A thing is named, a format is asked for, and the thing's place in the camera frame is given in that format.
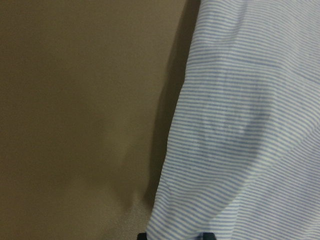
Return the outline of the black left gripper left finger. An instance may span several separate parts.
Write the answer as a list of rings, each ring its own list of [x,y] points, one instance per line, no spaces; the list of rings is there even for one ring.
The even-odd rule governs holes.
[[[147,237],[147,233],[146,232],[141,232],[137,235],[137,240],[148,240],[148,237]]]

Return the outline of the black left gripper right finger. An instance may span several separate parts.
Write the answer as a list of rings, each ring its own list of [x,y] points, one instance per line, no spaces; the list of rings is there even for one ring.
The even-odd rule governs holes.
[[[213,232],[203,232],[201,239],[202,240],[216,240],[216,236]]]

